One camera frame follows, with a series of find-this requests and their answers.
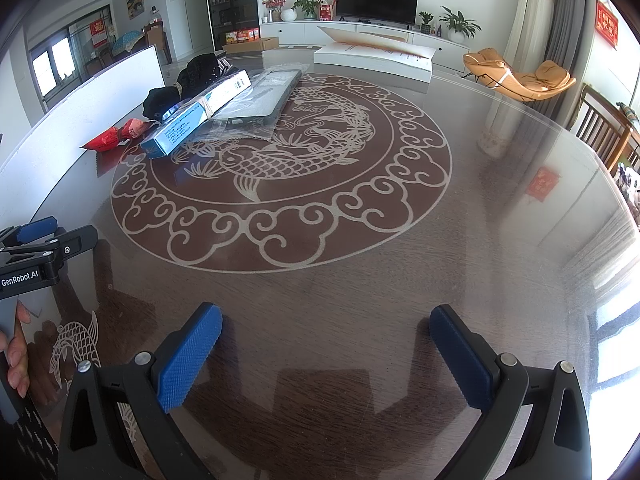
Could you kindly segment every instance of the white vase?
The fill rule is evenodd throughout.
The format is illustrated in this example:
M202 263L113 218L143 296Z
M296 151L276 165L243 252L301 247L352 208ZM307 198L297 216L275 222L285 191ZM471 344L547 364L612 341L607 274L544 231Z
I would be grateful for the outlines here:
M455 28L450 28L449 29L449 40L453 41L454 43L464 43L465 42L465 33L464 32L456 32Z
M298 17L298 13L293 9L284 9L280 13L280 17L283 22L293 22Z

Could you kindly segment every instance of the table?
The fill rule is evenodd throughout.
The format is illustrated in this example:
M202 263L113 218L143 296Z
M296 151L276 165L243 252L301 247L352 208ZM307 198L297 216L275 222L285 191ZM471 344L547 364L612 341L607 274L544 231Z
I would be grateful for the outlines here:
M87 152L40 207L101 238L22 298L60 376L52 433L78 358L130 360L211 301L222 336L172 416L217 478L434 478L478 418L426 335L449 303L497 352L575 365L606 478L640 431L639 236L597 156L471 82L389 93L310 54L269 146Z

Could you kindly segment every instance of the tv stand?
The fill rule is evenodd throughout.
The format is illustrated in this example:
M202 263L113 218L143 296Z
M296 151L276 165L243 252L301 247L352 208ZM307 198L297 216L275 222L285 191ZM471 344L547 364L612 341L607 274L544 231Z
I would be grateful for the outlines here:
M294 20L293 22L273 22L260 25L262 38L278 38L280 46L323 46L331 43L331 39L319 27L331 27L351 32L365 32L394 38L418 46L435 49L433 55L434 70L462 75L465 65L462 56L469 48L453 43L445 38L421 34L417 30L406 30L404 26L391 27L377 23L350 22L341 18L322 22L319 20Z

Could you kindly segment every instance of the human hand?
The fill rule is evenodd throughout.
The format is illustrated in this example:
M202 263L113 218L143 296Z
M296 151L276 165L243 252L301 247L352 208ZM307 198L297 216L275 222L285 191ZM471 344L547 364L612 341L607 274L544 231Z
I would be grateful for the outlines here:
M0 351L5 351L9 363L7 380L12 388L24 398L29 389L29 376L27 374L27 341L22 332L21 323L30 323L31 316L22 302L18 300L15 310L15 333L11 341L7 341L6 335L0 332Z

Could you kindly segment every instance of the television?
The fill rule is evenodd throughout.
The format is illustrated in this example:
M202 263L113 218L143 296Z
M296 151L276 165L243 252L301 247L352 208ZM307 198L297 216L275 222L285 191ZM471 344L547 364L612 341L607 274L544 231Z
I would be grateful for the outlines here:
M413 25L417 6L418 0L337 0L335 14Z

